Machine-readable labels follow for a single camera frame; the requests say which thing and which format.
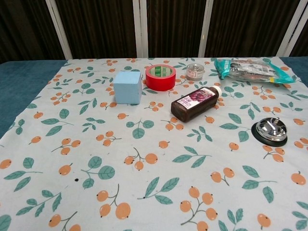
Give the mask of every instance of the bottle label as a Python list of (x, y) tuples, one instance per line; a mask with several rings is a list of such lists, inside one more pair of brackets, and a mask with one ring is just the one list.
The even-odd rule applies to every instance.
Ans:
[(203, 102), (204, 100), (211, 98), (213, 95), (215, 95), (215, 93), (211, 90), (207, 88), (201, 88), (191, 93), (190, 95), (179, 99), (177, 102), (182, 104), (186, 109), (190, 109)]

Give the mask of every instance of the snack bag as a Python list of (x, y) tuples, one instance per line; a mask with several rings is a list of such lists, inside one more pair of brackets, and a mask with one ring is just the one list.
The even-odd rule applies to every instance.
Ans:
[(294, 83), (288, 74), (271, 63), (217, 59), (214, 65), (220, 73), (221, 79), (230, 76), (239, 81)]

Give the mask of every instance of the dark curtain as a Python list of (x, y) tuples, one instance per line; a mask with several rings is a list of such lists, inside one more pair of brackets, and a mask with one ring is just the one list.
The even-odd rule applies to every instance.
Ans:
[(136, 57), (132, 0), (56, 0), (73, 58)]
[(0, 63), (64, 59), (45, 0), (0, 0)]
[(197, 57), (205, 0), (147, 0), (149, 57)]
[(308, 56), (308, 21), (306, 21), (290, 56)]
[(275, 56), (299, 0), (214, 0), (205, 57)]

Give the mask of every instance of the small glass jar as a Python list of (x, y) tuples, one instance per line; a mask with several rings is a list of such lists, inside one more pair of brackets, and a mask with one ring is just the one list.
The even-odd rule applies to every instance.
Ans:
[(189, 64), (186, 69), (186, 78), (191, 81), (199, 81), (203, 77), (204, 67), (200, 64)]

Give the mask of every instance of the black bell base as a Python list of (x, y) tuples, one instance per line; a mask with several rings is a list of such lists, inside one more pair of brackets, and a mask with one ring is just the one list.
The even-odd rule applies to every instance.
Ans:
[(254, 137), (260, 141), (263, 144), (266, 144), (268, 146), (272, 146), (272, 147), (281, 147), (284, 146), (287, 143), (288, 138), (286, 137), (283, 141), (270, 141), (268, 139), (265, 139), (264, 137), (262, 137), (258, 131), (257, 131), (257, 123), (255, 123), (252, 127), (251, 127), (251, 133), (254, 135)]

